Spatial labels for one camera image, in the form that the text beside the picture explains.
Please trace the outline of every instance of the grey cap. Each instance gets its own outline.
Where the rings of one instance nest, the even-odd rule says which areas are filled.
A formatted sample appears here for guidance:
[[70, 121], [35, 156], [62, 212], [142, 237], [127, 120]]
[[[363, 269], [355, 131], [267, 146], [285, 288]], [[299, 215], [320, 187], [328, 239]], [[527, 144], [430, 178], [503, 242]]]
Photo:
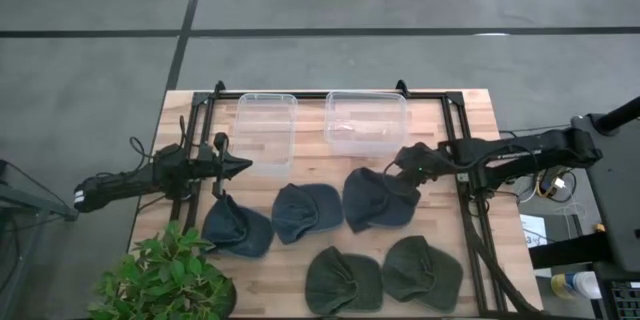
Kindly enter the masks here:
[[372, 226], [402, 227], [413, 218], [420, 192], [401, 183], [397, 178], [383, 175], [368, 168], [351, 172], [344, 183], [342, 193], [347, 223], [354, 233]]
[[336, 228], [344, 220], [340, 194], [326, 184], [289, 184], [273, 202], [271, 219], [283, 244], [296, 242], [306, 233]]
[[458, 301], [462, 266], [451, 255], [429, 246], [423, 236], [409, 236], [387, 253], [382, 282], [384, 291], [400, 302], [417, 300], [450, 313]]
[[271, 222], [251, 209], [238, 206], [231, 196], [217, 200], [204, 220], [202, 238], [215, 245], [213, 252], [258, 258], [271, 246]]
[[305, 299], [319, 315], [378, 311], [382, 307], [380, 265], [366, 256], [341, 254], [331, 246], [309, 265]]

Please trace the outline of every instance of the green leaves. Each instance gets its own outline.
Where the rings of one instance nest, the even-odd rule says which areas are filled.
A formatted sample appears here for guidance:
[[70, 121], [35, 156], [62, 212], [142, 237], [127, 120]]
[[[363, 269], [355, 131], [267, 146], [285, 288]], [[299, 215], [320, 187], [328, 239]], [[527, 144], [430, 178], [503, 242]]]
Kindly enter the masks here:
[[89, 309], [98, 320], [217, 320], [225, 318], [234, 303], [231, 280], [199, 255], [212, 246], [196, 229], [184, 235], [171, 222], [159, 235], [136, 243], [113, 271], [97, 282], [104, 301]]

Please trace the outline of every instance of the clear plastic container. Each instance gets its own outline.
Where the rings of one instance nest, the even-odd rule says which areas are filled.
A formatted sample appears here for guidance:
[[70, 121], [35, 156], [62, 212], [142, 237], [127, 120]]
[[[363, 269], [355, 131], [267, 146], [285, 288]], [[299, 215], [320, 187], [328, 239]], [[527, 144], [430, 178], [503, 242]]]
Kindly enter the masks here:
[[327, 95], [324, 138], [335, 153], [385, 156], [407, 135], [407, 101], [400, 94], [332, 91]]
[[231, 139], [233, 156], [253, 160], [246, 171], [286, 176], [295, 145], [298, 100], [287, 94], [248, 93], [238, 100]]

